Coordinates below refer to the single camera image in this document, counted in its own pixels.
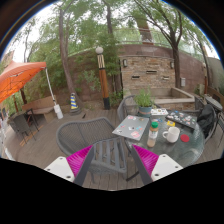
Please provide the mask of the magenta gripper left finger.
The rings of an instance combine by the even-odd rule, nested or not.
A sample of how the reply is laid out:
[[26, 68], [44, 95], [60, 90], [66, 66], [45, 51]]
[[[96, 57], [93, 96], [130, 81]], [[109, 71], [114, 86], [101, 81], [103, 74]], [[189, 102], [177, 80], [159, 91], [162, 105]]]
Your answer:
[[45, 171], [82, 186], [93, 156], [94, 149], [90, 145], [68, 157], [58, 157]]

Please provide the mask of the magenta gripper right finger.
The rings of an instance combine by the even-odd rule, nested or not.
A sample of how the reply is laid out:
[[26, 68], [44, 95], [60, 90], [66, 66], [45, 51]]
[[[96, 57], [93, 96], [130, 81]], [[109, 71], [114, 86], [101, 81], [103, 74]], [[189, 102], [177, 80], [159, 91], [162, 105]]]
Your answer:
[[144, 185], [182, 169], [182, 166], [167, 154], [157, 155], [137, 145], [132, 145], [131, 154]]

